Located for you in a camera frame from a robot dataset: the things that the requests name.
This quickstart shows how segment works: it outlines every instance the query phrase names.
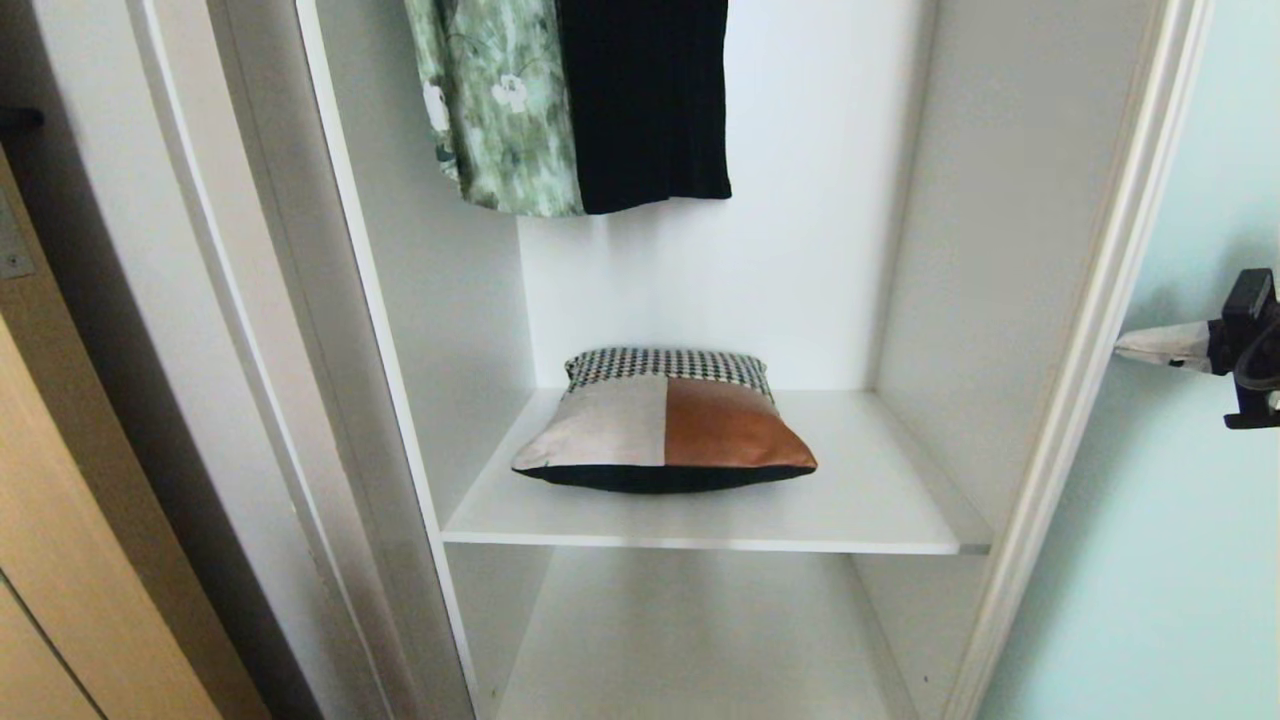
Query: white flower print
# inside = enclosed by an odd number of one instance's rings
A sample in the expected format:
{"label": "white flower print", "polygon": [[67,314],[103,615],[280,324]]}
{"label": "white flower print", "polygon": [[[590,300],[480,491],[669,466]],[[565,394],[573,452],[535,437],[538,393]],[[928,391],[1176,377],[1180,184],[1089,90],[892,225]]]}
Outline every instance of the white flower print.
{"label": "white flower print", "polygon": [[518,77],[511,74],[502,76],[489,91],[493,92],[493,99],[499,105],[509,106],[512,113],[525,111],[529,101],[529,88],[525,87],[525,81]]}
{"label": "white flower print", "polygon": [[435,132],[449,131],[449,106],[444,104],[444,91],[429,82],[422,83],[422,100],[426,101],[426,117]]}

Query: white wardrobe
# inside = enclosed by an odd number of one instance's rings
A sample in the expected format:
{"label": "white wardrobe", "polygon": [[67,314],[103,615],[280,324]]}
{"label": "white wardrobe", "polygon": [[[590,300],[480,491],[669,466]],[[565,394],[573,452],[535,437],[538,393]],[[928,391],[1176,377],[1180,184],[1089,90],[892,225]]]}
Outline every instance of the white wardrobe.
{"label": "white wardrobe", "polygon": [[[297,9],[416,491],[375,523],[425,528],[475,715],[975,717],[1207,3],[732,0],[733,197],[550,220],[440,174],[402,0]],[[616,343],[763,359],[819,470],[667,497],[513,474],[564,360]]]}

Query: white shelf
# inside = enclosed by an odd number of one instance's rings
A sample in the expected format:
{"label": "white shelf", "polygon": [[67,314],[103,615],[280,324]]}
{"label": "white shelf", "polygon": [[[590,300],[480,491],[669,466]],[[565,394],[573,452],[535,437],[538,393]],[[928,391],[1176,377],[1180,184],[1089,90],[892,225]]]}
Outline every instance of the white shelf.
{"label": "white shelf", "polygon": [[983,553],[991,529],[870,392],[776,392],[818,459],[812,475],[728,491],[636,496],[553,486],[509,468],[550,419],[539,389],[445,524],[447,542]]}
{"label": "white shelf", "polygon": [[888,720],[847,557],[556,551],[499,720]]}

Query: hanging clothes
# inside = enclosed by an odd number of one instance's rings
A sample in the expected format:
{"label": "hanging clothes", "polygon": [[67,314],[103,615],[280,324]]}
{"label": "hanging clothes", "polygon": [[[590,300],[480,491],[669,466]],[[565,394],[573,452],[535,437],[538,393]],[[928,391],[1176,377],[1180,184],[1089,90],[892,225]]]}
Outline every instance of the hanging clothes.
{"label": "hanging clothes", "polygon": [[406,0],[436,159],[517,215],[726,199],[727,0]]}

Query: brown leather panel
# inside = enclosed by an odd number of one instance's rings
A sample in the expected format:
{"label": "brown leather panel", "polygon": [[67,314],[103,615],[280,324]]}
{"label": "brown leather panel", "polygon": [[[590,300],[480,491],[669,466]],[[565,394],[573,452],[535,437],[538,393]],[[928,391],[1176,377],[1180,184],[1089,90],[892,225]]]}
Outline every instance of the brown leather panel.
{"label": "brown leather panel", "polygon": [[813,452],[754,389],[710,380],[667,380],[666,465],[817,468]]}

